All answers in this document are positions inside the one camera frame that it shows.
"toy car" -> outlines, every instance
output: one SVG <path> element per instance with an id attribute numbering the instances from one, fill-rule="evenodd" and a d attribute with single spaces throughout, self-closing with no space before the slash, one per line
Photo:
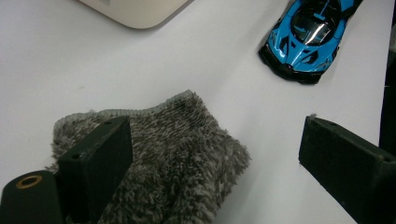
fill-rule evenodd
<path id="1" fill-rule="evenodd" d="M 332 64 L 347 22 L 362 0 L 296 0 L 259 50 L 277 75 L 316 84 Z"/>

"white table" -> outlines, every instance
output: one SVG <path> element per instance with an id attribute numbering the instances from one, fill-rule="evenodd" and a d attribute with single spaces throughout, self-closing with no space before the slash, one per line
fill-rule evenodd
<path id="1" fill-rule="evenodd" d="M 257 50 L 289 0 L 196 0 L 134 30 L 74 0 L 0 1 L 0 189 L 52 163 L 54 122 L 195 91 L 250 167 L 214 223 L 355 223 L 298 161 L 316 113 L 377 145 L 394 0 L 364 0 L 319 84 L 274 75 Z"/>

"brass screw hole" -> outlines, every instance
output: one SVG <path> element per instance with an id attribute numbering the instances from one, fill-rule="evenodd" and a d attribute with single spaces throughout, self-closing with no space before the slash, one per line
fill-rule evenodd
<path id="1" fill-rule="evenodd" d="M 23 178 L 22 180 L 18 181 L 17 183 L 17 189 L 29 189 L 38 183 L 43 179 L 43 176 L 41 175 L 29 175 Z"/>

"white device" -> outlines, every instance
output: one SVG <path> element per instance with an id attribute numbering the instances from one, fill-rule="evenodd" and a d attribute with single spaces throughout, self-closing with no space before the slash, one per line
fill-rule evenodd
<path id="1" fill-rule="evenodd" d="M 79 0 L 126 26 L 147 29 L 160 24 L 189 0 Z"/>

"gray fur fabric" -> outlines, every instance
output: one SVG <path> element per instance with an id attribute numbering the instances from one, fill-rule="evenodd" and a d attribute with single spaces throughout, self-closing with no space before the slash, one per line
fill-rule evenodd
<path id="1" fill-rule="evenodd" d="M 250 157 L 191 91 L 150 109 L 60 119 L 53 157 L 59 159 L 97 125 L 118 116 L 130 117 L 134 162 L 99 223 L 211 223 Z M 57 164 L 50 169 L 56 171 Z"/>

